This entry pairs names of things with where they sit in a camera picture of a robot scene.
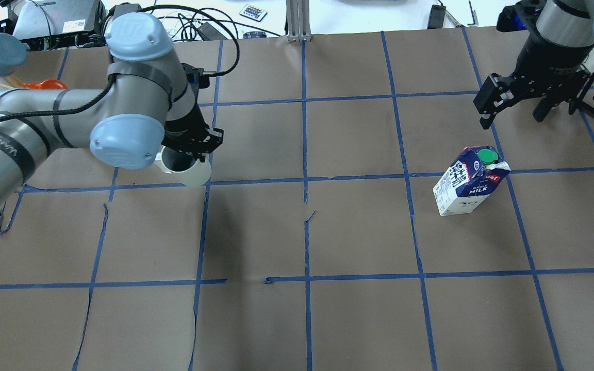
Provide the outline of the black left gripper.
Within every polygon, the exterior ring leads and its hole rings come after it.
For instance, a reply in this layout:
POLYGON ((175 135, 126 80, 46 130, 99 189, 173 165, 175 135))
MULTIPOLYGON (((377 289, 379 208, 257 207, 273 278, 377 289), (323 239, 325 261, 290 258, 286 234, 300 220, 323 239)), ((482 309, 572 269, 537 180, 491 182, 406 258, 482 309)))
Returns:
POLYGON ((163 146, 181 154, 204 160, 222 145, 224 130, 208 125, 200 111, 191 111, 176 120, 167 120, 163 146))

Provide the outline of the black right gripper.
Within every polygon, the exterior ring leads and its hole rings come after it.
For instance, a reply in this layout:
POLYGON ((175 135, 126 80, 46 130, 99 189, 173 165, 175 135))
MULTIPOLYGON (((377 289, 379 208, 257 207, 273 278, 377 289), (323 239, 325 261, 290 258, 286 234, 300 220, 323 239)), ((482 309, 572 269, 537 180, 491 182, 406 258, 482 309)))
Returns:
POLYGON ((509 77, 490 74, 472 100, 484 130, 507 105, 524 99, 542 97, 533 110, 535 122, 541 123, 559 103, 575 104, 590 72, 582 66, 593 45, 568 47, 531 33, 519 53, 516 68, 509 77), (513 98, 508 98, 509 90, 513 98))

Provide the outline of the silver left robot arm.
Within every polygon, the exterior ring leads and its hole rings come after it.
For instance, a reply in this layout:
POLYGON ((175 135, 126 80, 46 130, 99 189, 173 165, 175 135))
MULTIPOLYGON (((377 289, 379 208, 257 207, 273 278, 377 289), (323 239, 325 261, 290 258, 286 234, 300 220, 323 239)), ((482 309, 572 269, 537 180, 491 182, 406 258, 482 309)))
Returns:
POLYGON ((113 62, 102 90, 0 92, 0 205, 60 148, 87 148, 113 167, 157 164, 189 187, 211 176, 208 155, 224 132, 197 103, 208 74, 179 61, 153 15, 127 13, 105 38, 113 62))

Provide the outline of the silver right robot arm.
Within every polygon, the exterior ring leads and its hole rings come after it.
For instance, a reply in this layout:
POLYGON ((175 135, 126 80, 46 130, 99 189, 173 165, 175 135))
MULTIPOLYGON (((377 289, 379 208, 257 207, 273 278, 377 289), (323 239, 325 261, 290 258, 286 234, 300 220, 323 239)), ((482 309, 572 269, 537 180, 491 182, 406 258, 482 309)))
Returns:
POLYGON ((561 103, 573 114, 594 81, 594 72, 584 66, 594 49, 594 1, 520 1, 504 7, 497 31, 518 30, 529 35, 513 72, 488 75, 473 101, 485 130, 498 113, 524 99, 539 99, 533 111, 537 122, 561 103))

